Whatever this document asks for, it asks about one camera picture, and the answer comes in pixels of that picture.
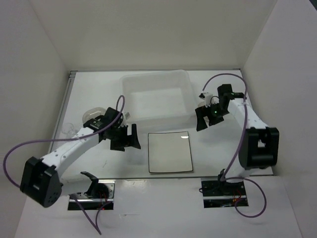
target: clear plastic container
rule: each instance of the clear plastic container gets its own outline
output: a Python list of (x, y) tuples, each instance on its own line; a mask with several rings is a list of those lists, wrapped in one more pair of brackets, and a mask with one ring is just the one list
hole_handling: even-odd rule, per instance
[(184, 70), (127, 75), (120, 79), (127, 122), (138, 128), (187, 122), (196, 102), (189, 75)]

